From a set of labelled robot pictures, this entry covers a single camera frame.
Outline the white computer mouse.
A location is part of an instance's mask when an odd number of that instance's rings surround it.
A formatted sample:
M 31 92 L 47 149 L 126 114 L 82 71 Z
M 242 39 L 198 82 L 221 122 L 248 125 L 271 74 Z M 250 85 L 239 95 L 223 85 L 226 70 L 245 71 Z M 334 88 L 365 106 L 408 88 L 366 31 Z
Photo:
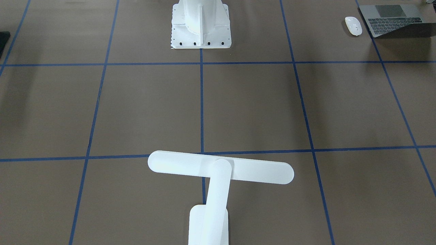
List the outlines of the white computer mouse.
M 347 16 L 344 18 L 344 22 L 347 26 L 347 29 L 353 36 L 358 37 L 362 34 L 362 26 L 357 18 Z

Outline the grey laptop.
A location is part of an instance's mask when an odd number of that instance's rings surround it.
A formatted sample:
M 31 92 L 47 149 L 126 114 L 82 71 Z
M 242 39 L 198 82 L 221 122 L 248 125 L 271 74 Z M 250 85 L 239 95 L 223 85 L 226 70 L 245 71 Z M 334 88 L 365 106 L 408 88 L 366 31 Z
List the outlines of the grey laptop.
M 436 24 L 424 20 L 413 4 L 360 5 L 359 12 L 374 39 L 435 37 Z

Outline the black mouse pad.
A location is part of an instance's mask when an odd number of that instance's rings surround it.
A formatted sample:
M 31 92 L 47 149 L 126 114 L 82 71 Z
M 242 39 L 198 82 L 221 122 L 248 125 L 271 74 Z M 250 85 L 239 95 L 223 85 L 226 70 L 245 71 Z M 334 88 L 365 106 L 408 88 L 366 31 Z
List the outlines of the black mouse pad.
M 0 57 L 5 50 L 6 44 L 9 41 L 11 33 L 9 31 L 1 31 L 0 32 Z

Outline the white desk lamp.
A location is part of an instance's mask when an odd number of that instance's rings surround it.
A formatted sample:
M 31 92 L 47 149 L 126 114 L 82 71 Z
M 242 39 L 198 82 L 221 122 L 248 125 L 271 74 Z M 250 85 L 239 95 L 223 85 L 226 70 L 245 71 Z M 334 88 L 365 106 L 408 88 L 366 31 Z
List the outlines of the white desk lamp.
M 228 245 L 227 202 L 231 180 L 289 184 L 294 170 L 284 162 L 158 150 L 148 157 L 156 173 L 208 177 L 206 203 L 189 213 L 189 245 Z

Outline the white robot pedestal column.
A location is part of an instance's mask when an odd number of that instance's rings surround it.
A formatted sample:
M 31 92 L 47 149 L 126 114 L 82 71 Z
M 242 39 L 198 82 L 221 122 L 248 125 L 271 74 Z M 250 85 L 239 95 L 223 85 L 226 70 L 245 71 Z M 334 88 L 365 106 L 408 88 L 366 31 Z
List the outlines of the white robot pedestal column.
M 228 49 L 232 46 L 228 5 L 221 0 L 180 0 L 172 6 L 172 49 Z

